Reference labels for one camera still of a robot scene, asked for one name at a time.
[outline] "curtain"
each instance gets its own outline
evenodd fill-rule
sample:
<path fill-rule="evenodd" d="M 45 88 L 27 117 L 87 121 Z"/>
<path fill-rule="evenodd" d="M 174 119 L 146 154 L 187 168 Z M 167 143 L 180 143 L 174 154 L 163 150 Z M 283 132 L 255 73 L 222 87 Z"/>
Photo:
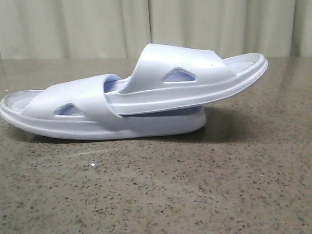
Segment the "curtain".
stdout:
<path fill-rule="evenodd" d="M 0 0 L 2 59 L 138 58 L 147 43 L 312 56 L 312 0 Z"/>

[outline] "stone surface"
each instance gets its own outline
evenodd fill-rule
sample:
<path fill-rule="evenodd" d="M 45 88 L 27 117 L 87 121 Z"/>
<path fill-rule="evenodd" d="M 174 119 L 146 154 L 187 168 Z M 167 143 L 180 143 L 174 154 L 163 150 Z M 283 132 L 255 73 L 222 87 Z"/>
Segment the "stone surface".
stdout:
<path fill-rule="evenodd" d="M 2 60 L 0 97 L 135 63 Z M 269 63 L 190 134 L 61 140 L 0 118 L 0 232 L 312 233 L 312 58 Z"/>

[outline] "countertop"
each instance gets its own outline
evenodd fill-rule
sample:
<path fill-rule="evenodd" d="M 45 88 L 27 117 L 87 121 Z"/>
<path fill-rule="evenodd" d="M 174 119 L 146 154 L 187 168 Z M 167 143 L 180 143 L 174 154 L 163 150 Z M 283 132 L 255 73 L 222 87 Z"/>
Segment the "countertop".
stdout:
<path fill-rule="evenodd" d="M 268 58 L 178 136 L 75 141 L 0 118 L 0 233 L 312 233 L 312 58 Z M 1 60 L 0 97 L 136 59 Z"/>

